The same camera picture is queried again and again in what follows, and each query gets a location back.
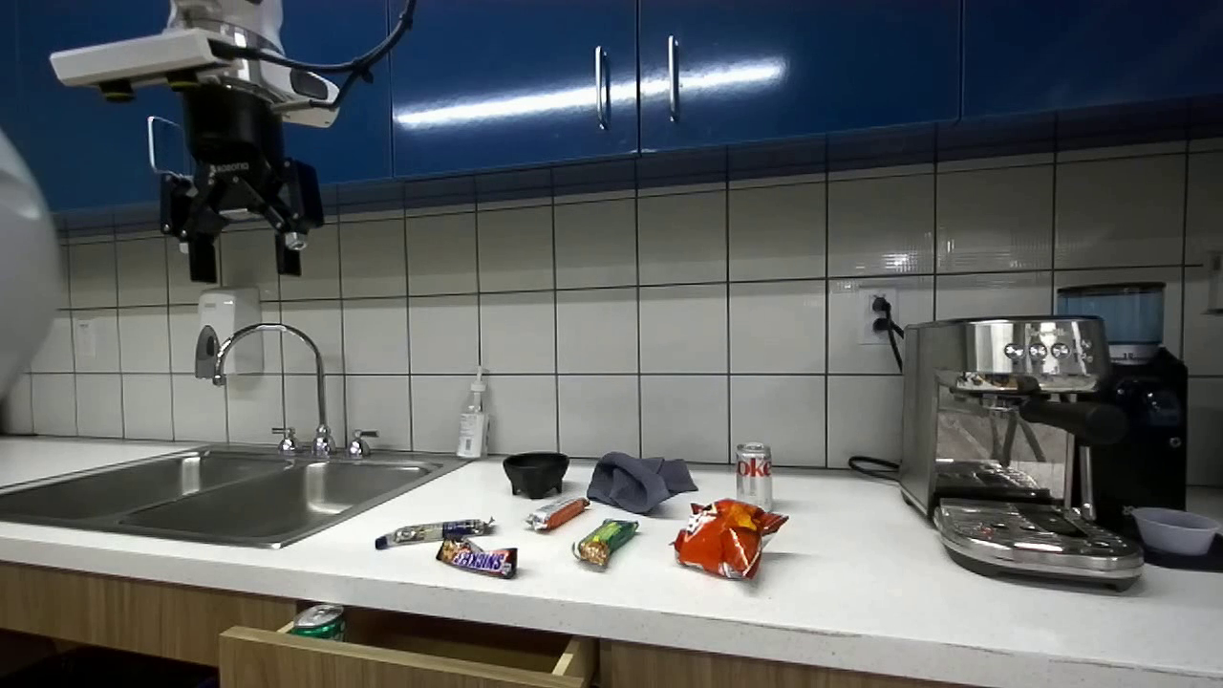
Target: cabinet handle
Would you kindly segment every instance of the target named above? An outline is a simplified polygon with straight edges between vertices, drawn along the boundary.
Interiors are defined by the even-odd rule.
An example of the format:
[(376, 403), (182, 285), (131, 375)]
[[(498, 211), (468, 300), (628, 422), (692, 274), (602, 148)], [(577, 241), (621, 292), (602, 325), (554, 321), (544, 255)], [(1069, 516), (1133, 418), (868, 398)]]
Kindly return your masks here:
[(177, 135), (182, 137), (182, 127), (181, 127), (181, 121), (159, 118), (159, 114), (151, 114), (151, 118), (144, 118), (151, 172), (153, 172), (153, 176), (182, 176), (182, 172), (177, 172), (177, 167), (159, 167), (159, 156), (156, 156), (156, 127), (177, 130)]
[(608, 118), (612, 118), (608, 50), (595, 46), (595, 127), (608, 130)]
[(682, 91), (686, 91), (686, 83), (682, 83), (682, 74), (686, 74), (686, 46), (682, 46), (682, 39), (665, 39), (665, 83), (670, 83), (670, 91), (665, 91), (665, 118), (670, 121), (682, 121), (682, 110), (686, 110), (686, 102), (682, 102)]

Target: kitchen counter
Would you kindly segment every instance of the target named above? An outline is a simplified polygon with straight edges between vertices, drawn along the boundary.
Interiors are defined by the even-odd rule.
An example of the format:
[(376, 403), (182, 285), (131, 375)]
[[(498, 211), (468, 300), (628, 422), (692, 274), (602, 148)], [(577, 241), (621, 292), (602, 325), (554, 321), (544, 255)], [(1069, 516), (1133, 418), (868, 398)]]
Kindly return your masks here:
[[(3, 440), (0, 478), (80, 471), (70, 460), (47, 465), (42, 450), (101, 465), (172, 449)], [(571, 465), (567, 493), (584, 486), (589, 465)], [(957, 685), (1223, 679), (1223, 572), (1148, 565), (1129, 593), (977, 579), (948, 564), (892, 482), (780, 474), (776, 511), (791, 521), (752, 580), (720, 580), (682, 571), (670, 552), (689, 506), (733, 493), (733, 474), (695, 471), (695, 486), (640, 521), (608, 572), (580, 571), (571, 543), (628, 511), (591, 506), (535, 534), (525, 516), (539, 501), (512, 499), (500, 464), (469, 464), (286, 552), (0, 525), (0, 564)], [(440, 565), (437, 548), (376, 552), (376, 534), (402, 525), (464, 516), (500, 525), (484, 548), (519, 548), (515, 580)]]

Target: soap bottle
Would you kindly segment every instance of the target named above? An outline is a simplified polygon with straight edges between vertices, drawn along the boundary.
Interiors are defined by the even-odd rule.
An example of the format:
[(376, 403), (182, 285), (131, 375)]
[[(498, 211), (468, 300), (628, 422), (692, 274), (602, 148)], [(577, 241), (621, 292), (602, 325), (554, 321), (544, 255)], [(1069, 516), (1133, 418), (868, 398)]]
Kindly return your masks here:
[(474, 370), (469, 390), (468, 390), (468, 411), (459, 422), (459, 460), (480, 460), (484, 457), (484, 367)]

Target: blue cloth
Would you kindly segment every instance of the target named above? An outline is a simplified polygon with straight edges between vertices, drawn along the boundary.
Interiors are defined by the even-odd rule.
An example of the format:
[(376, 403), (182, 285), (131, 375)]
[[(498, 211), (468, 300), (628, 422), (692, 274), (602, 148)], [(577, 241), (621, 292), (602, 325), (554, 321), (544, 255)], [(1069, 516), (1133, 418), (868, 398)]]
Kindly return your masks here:
[(589, 499), (622, 511), (659, 511), (672, 493), (695, 493), (695, 482), (682, 460), (636, 460), (612, 450), (589, 478)]

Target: power cord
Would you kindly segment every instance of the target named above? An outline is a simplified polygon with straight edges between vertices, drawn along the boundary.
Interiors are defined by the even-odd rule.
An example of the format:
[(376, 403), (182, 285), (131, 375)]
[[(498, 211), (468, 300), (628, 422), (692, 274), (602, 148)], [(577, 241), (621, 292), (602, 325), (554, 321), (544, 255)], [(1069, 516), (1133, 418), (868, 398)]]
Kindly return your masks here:
[(405, 9), (399, 12), (389, 35), (380, 46), (371, 46), (365, 56), (333, 62), (333, 65), (325, 65), (325, 62), (294, 62), (294, 56), (265, 55), (265, 50), (247, 50), (247, 46), (218, 46), (218, 55), (247, 56), (247, 62), (273, 62), (273, 65), (306, 69), (306, 74), (343, 74), (340, 96), (333, 102), (333, 106), (340, 106), (356, 82), (376, 82), (376, 65), (399, 46), (399, 39), (409, 35), (412, 25), (418, 25), (418, 0), (405, 0)]
[(901, 357), (901, 343), (898, 343), (906, 337), (906, 329), (896, 325), (892, 302), (884, 293), (877, 293), (870, 300), (870, 315), (877, 315), (870, 332), (888, 337), (896, 367), (906, 370), (906, 357)]

